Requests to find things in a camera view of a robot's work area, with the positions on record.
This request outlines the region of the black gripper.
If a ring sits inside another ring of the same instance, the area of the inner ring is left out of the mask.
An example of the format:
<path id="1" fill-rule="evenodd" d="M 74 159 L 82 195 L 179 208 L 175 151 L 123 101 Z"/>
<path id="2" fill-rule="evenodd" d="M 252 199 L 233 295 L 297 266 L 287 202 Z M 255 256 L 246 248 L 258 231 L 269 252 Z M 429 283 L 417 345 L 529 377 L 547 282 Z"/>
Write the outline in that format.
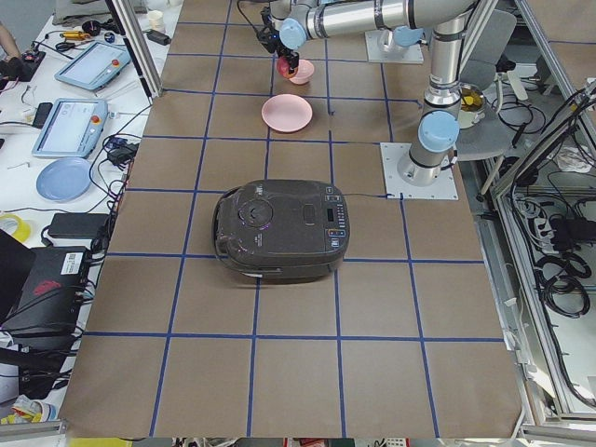
<path id="1" fill-rule="evenodd" d="M 294 77 L 299 68 L 299 54 L 297 51 L 286 47 L 280 39 L 279 31 L 275 28 L 270 7 L 261 10 L 263 26 L 258 29 L 258 42 L 270 54 L 276 54 L 281 60 L 287 62 L 287 77 Z"/>

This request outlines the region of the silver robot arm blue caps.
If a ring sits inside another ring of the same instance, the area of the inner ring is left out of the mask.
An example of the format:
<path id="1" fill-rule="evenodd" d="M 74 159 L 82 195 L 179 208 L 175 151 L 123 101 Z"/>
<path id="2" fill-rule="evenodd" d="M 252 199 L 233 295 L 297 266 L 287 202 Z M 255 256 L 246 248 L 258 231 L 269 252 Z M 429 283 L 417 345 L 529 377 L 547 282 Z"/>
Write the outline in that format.
<path id="1" fill-rule="evenodd" d="M 416 140 L 398 163 L 407 183 L 427 186 L 459 134 L 460 62 L 472 1 L 267 1 L 258 40 L 282 60 L 287 77 L 297 72 L 298 48 L 313 39 L 364 33 L 432 29 L 431 71 Z"/>

